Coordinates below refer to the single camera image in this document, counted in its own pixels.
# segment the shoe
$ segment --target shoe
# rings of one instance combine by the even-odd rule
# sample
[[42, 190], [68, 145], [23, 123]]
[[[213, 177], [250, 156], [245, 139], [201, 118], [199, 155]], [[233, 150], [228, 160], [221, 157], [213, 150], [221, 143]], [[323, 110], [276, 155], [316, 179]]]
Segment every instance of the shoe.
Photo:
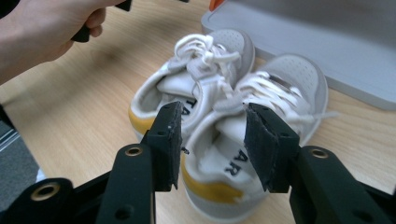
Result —
[[326, 117], [328, 86], [306, 58], [275, 57], [237, 84], [233, 97], [215, 103], [191, 134], [181, 173], [192, 205], [221, 223], [250, 216], [267, 194], [250, 163], [244, 139], [245, 108], [254, 103], [274, 110], [306, 144]]
[[141, 139], [150, 129], [163, 105], [180, 101], [185, 142], [213, 104], [250, 72], [254, 59], [251, 39], [237, 30], [181, 38], [175, 56], [148, 78], [131, 102], [129, 118], [137, 137]]

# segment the orange object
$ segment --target orange object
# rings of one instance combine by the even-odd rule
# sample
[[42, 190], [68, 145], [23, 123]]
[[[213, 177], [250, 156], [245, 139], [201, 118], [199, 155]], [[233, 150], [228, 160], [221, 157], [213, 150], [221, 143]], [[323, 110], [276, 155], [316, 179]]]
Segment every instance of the orange object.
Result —
[[209, 6], [209, 10], [210, 11], [215, 10], [216, 7], [218, 7], [223, 2], [224, 2], [224, 0], [211, 0], [210, 1], [210, 6]]

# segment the dark floor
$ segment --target dark floor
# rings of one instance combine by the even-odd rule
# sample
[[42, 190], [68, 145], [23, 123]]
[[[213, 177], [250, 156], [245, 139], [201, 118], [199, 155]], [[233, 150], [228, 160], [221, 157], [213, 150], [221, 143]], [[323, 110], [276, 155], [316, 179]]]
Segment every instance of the dark floor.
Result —
[[0, 212], [36, 181], [38, 165], [17, 131], [0, 120]]

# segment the wooden surface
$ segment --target wooden surface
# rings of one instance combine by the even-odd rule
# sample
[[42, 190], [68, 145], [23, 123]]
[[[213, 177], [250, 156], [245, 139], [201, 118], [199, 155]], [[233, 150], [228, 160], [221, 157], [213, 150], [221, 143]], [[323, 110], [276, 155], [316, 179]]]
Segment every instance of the wooden surface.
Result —
[[[137, 142], [127, 116], [134, 93], [182, 36], [202, 32], [208, 6], [208, 0], [134, 0], [129, 13], [109, 8], [102, 36], [0, 87], [1, 104], [47, 177], [81, 185], [109, 171], [117, 151]], [[333, 90], [329, 110], [341, 116], [324, 120], [309, 145], [333, 151], [359, 181], [392, 193], [396, 112]], [[179, 190], [157, 193], [157, 218], [210, 223], [190, 206], [180, 179]], [[293, 222], [288, 195], [272, 194], [244, 223]]]

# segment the shoe tongue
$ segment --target shoe tongue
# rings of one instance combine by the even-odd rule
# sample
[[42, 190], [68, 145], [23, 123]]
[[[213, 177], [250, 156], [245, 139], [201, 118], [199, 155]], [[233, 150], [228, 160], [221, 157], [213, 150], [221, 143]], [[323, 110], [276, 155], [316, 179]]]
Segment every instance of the shoe tongue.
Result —
[[226, 135], [231, 140], [235, 141], [240, 146], [244, 145], [245, 133], [247, 127], [246, 113], [226, 117], [216, 123], [216, 129]]
[[158, 91], [196, 98], [199, 90], [196, 88], [195, 81], [187, 70], [182, 70], [174, 76], [167, 76], [157, 84]]

